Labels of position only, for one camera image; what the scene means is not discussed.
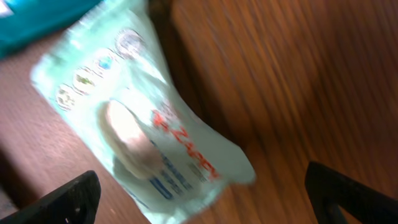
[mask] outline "plastic package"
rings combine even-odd
[[[32,70],[32,83],[152,223],[181,223],[255,173],[172,85],[145,1],[102,2]]]

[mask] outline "light green package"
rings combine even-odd
[[[178,95],[144,8],[101,3],[42,57],[32,83],[149,221],[181,223],[255,173]]]

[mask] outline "teal object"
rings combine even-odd
[[[13,12],[0,17],[0,59],[47,34],[68,27],[101,0],[5,0]]]

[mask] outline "wooden table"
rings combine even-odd
[[[167,14],[167,4],[170,19],[156,25],[177,89],[244,149],[258,175],[190,223],[316,223],[303,184],[309,161],[398,198],[398,2],[175,0],[153,8]],[[103,189],[96,223],[145,223],[29,83],[31,66],[58,38],[0,62],[0,142],[14,170],[6,177],[18,180],[23,205],[93,169]]]

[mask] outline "black object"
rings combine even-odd
[[[347,223],[338,205],[362,223],[398,223],[398,201],[316,162],[305,188],[320,224]]]
[[[0,224],[93,224],[100,196],[97,175],[87,171]]]

